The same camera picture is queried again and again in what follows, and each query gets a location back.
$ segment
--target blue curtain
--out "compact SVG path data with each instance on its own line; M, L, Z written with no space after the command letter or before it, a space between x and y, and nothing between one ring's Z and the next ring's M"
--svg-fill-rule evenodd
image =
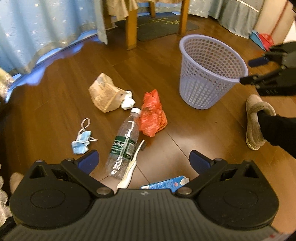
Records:
M102 0L0 0L0 67L30 73L42 55L94 29L107 44Z

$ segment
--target wooden table leg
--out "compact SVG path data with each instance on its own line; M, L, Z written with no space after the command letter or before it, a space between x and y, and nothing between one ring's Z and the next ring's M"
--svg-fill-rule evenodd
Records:
M126 18L126 46L128 50L137 46L137 9L129 12Z
M150 16L152 18L155 18L155 3L154 2L150 2Z
M109 16L108 8L105 1L103 1L103 16L104 16L105 29L112 28L113 25L111 22L111 16Z
M184 36L186 32L189 3L190 3L190 0L182 1L180 25L179 25L179 32L178 32L179 36Z

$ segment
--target mesh waste basket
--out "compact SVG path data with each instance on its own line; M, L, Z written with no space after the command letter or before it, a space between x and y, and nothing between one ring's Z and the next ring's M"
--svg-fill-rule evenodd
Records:
M239 56L223 42L199 34L183 37L180 95L190 106L204 110L212 107L248 68Z

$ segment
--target blue gripper pad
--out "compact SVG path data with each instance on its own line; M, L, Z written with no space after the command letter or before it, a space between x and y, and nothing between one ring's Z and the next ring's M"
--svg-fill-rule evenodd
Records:
M189 155L189 163L192 168L201 175L205 172L208 168L214 165L214 161L207 158L203 154L199 153L196 150L192 150Z
M97 150L91 150L82 157L74 161L74 164L86 174L90 174L99 164L99 153Z
M265 65L269 62L269 59L268 58L265 58L265 57L259 57L259 58L256 58L256 59L252 59L252 60L249 60L248 62L248 65L253 68L253 67L257 67L257 66L261 66L261 65Z

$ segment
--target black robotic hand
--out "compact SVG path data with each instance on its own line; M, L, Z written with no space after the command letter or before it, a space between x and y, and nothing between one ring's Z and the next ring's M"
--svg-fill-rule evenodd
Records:
M261 96L296 95L296 42L275 45L260 58L249 61L250 67L276 62L280 68L266 75L250 75L240 79L243 85L255 85Z

